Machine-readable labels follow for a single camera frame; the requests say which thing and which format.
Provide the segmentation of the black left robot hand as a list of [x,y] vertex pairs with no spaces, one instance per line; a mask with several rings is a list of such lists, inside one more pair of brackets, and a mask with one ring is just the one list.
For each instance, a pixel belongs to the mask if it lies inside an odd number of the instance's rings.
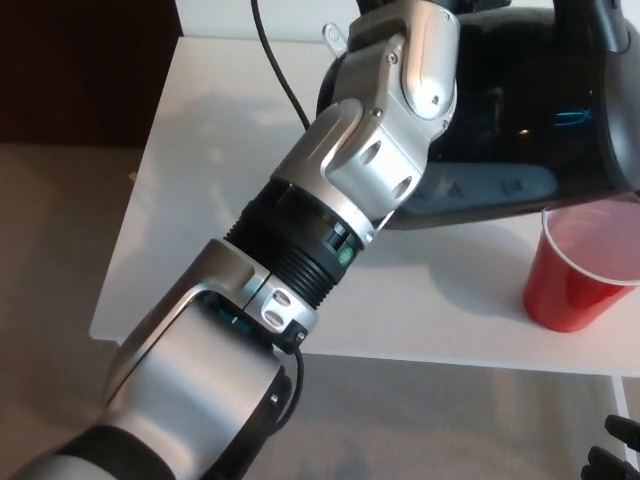
[[[361,15],[395,2],[396,0],[356,1]],[[429,2],[442,6],[456,15],[508,7],[512,3],[511,0],[429,0]]]

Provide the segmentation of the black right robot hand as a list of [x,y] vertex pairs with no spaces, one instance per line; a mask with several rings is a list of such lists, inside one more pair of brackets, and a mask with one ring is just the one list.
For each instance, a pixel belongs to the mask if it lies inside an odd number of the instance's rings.
[[[605,429],[609,435],[622,442],[635,453],[639,452],[639,423],[619,415],[608,415]],[[587,456],[587,464],[581,469],[585,480],[639,480],[639,468],[622,460],[608,450],[593,446]]]

